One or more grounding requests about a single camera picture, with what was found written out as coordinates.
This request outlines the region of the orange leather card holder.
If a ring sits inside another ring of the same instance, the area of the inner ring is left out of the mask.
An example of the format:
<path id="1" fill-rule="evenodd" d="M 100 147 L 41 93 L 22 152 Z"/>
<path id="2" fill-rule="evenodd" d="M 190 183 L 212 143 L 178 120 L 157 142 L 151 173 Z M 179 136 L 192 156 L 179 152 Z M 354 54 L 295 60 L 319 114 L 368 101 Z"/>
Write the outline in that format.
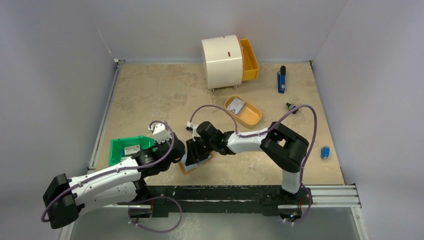
<path id="1" fill-rule="evenodd" d="M 181 160 L 178 162 L 182 173 L 185 175 L 187 175 L 189 172 L 193 171 L 194 169 L 204 165 L 205 163 L 207 163 L 209 160 L 211 160 L 214 157 L 214 155 L 210 153 L 206 159 L 201 160 L 197 163 L 186 165 L 187 156 L 188 156 L 188 153 L 185 152 Z"/>

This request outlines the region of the silver VIP credit card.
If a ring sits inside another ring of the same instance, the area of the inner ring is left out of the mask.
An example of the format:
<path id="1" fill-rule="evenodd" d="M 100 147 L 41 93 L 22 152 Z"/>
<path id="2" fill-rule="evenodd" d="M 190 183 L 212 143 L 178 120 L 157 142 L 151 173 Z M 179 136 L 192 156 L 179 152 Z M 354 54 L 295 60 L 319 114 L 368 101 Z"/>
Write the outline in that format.
<path id="1" fill-rule="evenodd" d="M 238 97 L 235 97 L 227 106 L 227 109 L 235 114 L 238 115 L 243 108 L 245 107 L 246 102 Z"/>

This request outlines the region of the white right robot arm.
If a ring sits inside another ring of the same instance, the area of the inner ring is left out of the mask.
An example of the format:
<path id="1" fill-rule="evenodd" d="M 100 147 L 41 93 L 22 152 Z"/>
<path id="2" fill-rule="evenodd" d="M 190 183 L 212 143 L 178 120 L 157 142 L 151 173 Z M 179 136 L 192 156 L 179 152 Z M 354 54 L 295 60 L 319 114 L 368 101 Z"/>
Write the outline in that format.
<path id="1" fill-rule="evenodd" d="M 204 121 L 193 127 L 192 132 L 193 137 L 186 141 L 187 150 L 181 159 L 185 171 L 211 159 L 213 152 L 222 156 L 263 152 L 282 170 L 282 200 L 292 204 L 300 198 L 301 167 L 309 142 L 287 126 L 272 122 L 262 130 L 236 133 L 222 132 Z"/>

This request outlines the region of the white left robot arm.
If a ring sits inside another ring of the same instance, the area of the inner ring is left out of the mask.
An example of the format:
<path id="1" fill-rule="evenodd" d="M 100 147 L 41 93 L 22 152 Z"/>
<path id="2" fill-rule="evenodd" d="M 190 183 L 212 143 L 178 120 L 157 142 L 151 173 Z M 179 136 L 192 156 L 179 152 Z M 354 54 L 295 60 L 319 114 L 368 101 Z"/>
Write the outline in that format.
<path id="1" fill-rule="evenodd" d="M 185 152 L 184 143 L 174 136 L 94 173 L 71 178 L 64 173 L 57 175 L 42 196 L 45 210 L 41 221 L 59 229 L 104 206 L 153 206 L 164 202 L 169 197 L 165 192 L 150 190 L 145 178 L 167 171 Z"/>

